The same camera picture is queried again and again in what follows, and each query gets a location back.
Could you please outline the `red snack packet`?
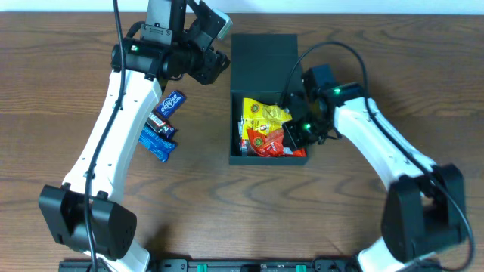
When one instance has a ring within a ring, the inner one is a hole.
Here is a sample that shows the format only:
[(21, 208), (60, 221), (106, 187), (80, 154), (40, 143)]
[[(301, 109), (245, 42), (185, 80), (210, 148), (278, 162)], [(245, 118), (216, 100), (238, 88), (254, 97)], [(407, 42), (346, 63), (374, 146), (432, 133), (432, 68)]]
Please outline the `red snack packet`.
[(283, 145), (284, 130), (282, 128), (272, 131), (267, 135), (261, 132), (247, 129), (250, 146), (253, 151), (262, 157), (306, 157), (306, 150), (304, 148), (292, 151), (289, 147)]

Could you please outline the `yellow snack packet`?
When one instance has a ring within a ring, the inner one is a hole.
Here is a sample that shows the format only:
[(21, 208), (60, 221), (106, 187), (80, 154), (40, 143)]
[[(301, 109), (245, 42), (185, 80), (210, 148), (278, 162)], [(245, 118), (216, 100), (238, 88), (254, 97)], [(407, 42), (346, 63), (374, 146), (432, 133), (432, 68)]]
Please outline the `yellow snack packet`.
[(292, 116), (289, 112), (277, 105), (262, 104), (257, 100), (245, 97), (240, 121), (240, 135), (243, 140), (248, 140), (248, 129), (267, 135), (282, 128), (282, 125), (291, 119)]

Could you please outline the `black box with lid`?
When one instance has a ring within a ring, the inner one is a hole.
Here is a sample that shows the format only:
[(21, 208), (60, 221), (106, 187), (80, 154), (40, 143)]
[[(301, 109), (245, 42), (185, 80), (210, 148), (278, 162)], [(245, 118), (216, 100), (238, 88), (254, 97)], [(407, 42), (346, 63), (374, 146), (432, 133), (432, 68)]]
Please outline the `black box with lid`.
[(305, 157), (245, 156), (240, 151), (243, 99), (277, 104), (287, 77), (299, 58), (295, 34), (234, 34), (231, 37), (231, 165), (305, 165)]

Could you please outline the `dark snack packet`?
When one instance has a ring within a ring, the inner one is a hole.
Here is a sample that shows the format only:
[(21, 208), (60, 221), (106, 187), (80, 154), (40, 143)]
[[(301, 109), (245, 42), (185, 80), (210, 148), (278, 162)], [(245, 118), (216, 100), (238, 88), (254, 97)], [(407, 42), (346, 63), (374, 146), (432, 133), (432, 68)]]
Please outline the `dark snack packet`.
[(250, 141), (247, 134), (247, 126), (241, 120), (237, 123), (238, 133), (240, 136), (239, 148), (242, 156), (248, 156), (250, 151)]

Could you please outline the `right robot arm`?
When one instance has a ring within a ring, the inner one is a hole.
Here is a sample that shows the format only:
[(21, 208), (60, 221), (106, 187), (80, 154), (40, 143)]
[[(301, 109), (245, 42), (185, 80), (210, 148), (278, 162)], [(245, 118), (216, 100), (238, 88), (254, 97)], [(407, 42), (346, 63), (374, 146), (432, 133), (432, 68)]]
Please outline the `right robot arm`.
[(341, 85), (327, 65), (301, 75), (303, 92), (285, 100), (294, 115), (284, 144), (299, 150), (323, 144), (330, 131), (351, 141), (386, 189), (381, 237), (357, 254), (361, 271), (444, 271), (432, 256), (472, 240), (464, 178), (413, 147), (381, 114), (365, 88)]

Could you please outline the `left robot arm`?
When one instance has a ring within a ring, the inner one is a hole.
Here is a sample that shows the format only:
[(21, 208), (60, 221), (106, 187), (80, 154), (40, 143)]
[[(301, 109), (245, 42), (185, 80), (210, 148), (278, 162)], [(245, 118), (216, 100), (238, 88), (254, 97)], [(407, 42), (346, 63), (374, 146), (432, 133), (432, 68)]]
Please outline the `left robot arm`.
[(189, 75), (209, 85), (228, 68), (213, 42), (232, 25), (202, 1), (151, 1), (145, 20), (118, 32), (107, 96), (88, 141), (62, 185), (39, 195), (54, 241), (89, 255), (87, 270), (148, 269), (150, 254), (134, 238), (137, 218), (122, 204), (129, 164), (169, 81)]

